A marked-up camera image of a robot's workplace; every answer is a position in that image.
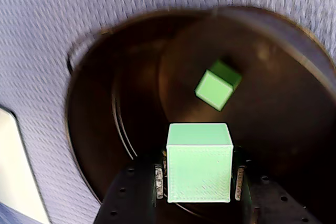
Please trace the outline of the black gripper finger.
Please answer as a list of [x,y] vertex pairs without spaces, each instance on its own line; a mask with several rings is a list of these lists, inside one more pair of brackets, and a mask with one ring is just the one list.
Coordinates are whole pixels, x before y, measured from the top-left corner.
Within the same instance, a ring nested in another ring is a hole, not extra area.
[[155,223],[164,196],[163,151],[139,155],[112,181],[94,223]]
[[242,223],[319,223],[241,147],[233,150],[232,178]]

